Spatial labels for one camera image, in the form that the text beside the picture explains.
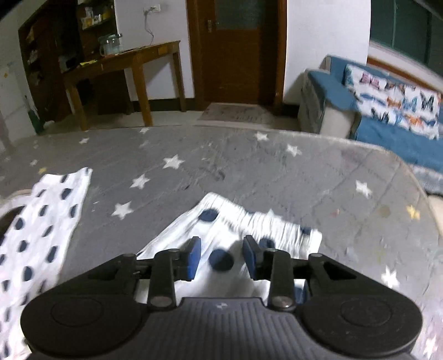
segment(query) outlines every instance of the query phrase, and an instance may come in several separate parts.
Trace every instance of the gray tablecloth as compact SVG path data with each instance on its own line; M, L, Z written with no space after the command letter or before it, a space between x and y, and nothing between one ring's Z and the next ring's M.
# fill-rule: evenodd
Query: gray tablecloth
M163 168L164 159L175 155L184 162L177 169ZM283 131L91 130L30 138L10 158L2 155L0 195L31 188L39 172L65 174L84 166L93 169L92 180L62 281L121 253L137 252L215 192L248 210L272 209L286 221L318 228L322 253L384 279L418 304L424 327L413 353L419 359L432 353L432 359L443 358L441 239L426 195L395 155ZM142 190L131 187L142 174L150 181ZM357 191L356 181L367 184L369 198ZM128 202L132 213L123 220L112 216L117 203Z

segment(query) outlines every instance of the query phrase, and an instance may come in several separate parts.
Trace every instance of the black baseboard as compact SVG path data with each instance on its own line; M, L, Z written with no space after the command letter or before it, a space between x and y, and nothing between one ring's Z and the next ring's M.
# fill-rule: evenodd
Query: black baseboard
M283 116L297 117L300 105L282 104L281 114Z
M133 101L134 111L140 112L140 103ZM180 111L180 99L154 99L149 100L151 111ZM197 110L195 106L195 98L186 99L186 110Z

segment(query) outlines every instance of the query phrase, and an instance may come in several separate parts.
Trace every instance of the polka dot cloth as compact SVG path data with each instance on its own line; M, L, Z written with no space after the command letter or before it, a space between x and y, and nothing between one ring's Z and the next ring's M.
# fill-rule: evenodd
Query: polka dot cloth
M57 283L91 174L84 168L44 175L0 241L0 358L30 354L20 315L29 301Z
M263 248L287 251L293 258L307 259L317 252L322 234L314 229L285 222L269 212L245 210L213 193L196 207L179 216L138 254L138 259L153 258L165 249L182 248L193 236L202 240L202 256L195 279L175 282L177 303L182 297L262 297L269 293L268 281L253 281L243 260L245 235L252 235ZM302 288L304 280L295 281ZM149 281L140 281L138 302L146 302Z

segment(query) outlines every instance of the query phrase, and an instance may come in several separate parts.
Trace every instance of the cable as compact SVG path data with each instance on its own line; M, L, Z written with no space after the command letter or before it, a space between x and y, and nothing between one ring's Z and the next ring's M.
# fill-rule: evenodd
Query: cable
M151 42L149 43L149 45L152 45L152 42L154 41L154 32L149 28L148 25L148 15L149 15L149 11L144 10L144 29L146 30L146 32L148 34L150 34L152 36Z

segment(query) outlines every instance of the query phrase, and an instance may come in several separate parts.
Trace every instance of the door frame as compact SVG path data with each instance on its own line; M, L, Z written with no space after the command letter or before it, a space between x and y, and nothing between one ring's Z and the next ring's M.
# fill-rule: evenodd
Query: door frame
M186 0L189 43L191 54L192 75L194 80L195 105L197 110L204 110L209 102L204 100L205 89L203 85L203 60L202 44L200 43L200 29L198 27L198 0ZM281 112L283 103L284 73L286 68L286 40L288 27L287 0L276 0L278 9L278 35L277 35L277 69L276 88L274 95L274 113Z

